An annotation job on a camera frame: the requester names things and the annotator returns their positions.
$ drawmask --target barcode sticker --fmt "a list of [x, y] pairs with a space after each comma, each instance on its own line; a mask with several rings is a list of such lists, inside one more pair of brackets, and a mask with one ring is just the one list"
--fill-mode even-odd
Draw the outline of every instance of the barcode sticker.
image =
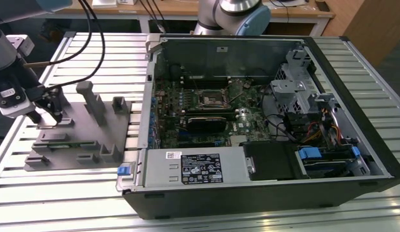
[[165, 152], [165, 158], [167, 159], [180, 159], [181, 152], [180, 151], [167, 151]]

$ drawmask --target workbench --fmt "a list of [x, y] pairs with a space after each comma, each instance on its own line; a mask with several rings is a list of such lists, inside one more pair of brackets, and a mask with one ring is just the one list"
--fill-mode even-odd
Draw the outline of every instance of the workbench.
[[[197, 3], [179, 0], [156, 0], [156, 3], [165, 20], [197, 21]], [[309, 6], [316, 6], [315, 0], [309, 1]], [[140, 22], [141, 33], [152, 32], [148, 24], [151, 18], [140, 2], [137, 2], [136, 5], [119, 4], [117, 8], [95, 9], [95, 12], [99, 16], [99, 19], [136, 19]], [[289, 7], [288, 12], [289, 14], [284, 8], [272, 10], [271, 22], [313, 24], [311, 36], [321, 36], [329, 19], [335, 17], [333, 12], [323, 12], [317, 8], [316, 10], [305, 10], [300, 7]], [[43, 14], [36, 18], [85, 19], [85, 14], [79, 1], [73, 0], [73, 5], [69, 8], [56, 12], [55, 14]]]
[[[107, 56], [91, 78], [103, 100], [124, 96], [132, 101], [125, 162], [136, 159], [143, 83], [147, 56], [145, 34], [107, 33]], [[52, 60], [75, 53], [87, 33], [65, 37]], [[351, 42], [317, 37], [319, 44], [341, 80], [400, 161], [400, 98]], [[45, 85], [84, 77], [100, 59], [100, 36], [72, 61], [48, 67], [40, 78]], [[317, 74], [327, 91], [331, 87]], [[75, 86], [65, 86], [71, 102], [81, 102]], [[369, 193], [339, 207], [288, 210], [164, 220], [143, 220], [116, 191], [117, 169], [25, 172], [24, 160], [39, 135], [35, 125], [20, 116], [0, 146], [0, 231], [392, 231], [400, 232], [400, 185]]]

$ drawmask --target blue latch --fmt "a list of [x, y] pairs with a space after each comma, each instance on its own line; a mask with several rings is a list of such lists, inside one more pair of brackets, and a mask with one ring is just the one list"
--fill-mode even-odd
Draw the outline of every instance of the blue latch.
[[353, 152], [353, 154], [355, 154], [356, 157], [360, 156], [360, 149], [357, 148], [357, 146], [352, 147], [352, 152]]
[[120, 166], [117, 168], [117, 175], [119, 176], [131, 175], [131, 167], [128, 167], [128, 166]]
[[299, 150], [299, 155], [301, 159], [321, 158], [321, 153], [317, 147], [304, 147]]

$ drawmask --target floor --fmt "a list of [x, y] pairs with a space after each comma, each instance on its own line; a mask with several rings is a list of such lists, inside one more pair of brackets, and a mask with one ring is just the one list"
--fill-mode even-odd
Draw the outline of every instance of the floor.
[[[36, 48], [27, 59], [28, 62], [49, 60], [57, 48], [56, 43], [47, 43], [43, 39], [39, 38], [37, 32], [41, 28], [41, 24], [41, 19], [25, 19], [20, 20], [19, 22], [11, 23], [8, 27], [3, 28], [7, 34], [27, 34], [32, 39]], [[71, 25], [71, 31], [87, 31], [85, 20], [76, 20], [75, 23], [72, 23], [69, 20], [64, 21], [63, 24]], [[105, 32], [140, 31], [139, 22], [136, 20], [101, 20], [101, 27]], [[188, 28], [185, 27], [189, 28], [192, 27], [192, 25], [187, 25], [184, 22], [176, 22], [173, 25], [171, 25], [172, 31], [176, 31], [176, 33], [183, 33], [183, 31], [187, 31]], [[39, 69], [35, 71], [40, 76], [43, 70]], [[377, 67], [377, 71], [389, 83], [393, 90], [400, 95], [400, 43], [385, 58], [381, 65]], [[7, 118], [0, 114], [0, 137], [4, 137], [7, 135], [12, 122], [13, 120], [11, 118]]]

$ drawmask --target table leg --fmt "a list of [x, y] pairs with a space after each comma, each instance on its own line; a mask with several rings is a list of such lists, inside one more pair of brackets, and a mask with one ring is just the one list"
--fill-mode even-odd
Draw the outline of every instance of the table leg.
[[149, 16], [148, 15], [139, 15], [139, 21], [140, 21], [140, 28], [141, 28], [141, 33], [149, 33]]
[[311, 31], [311, 36], [321, 36], [323, 31], [328, 25], [329, 18], [320, 18], [316, 25], [313, 26], [313, 29]]

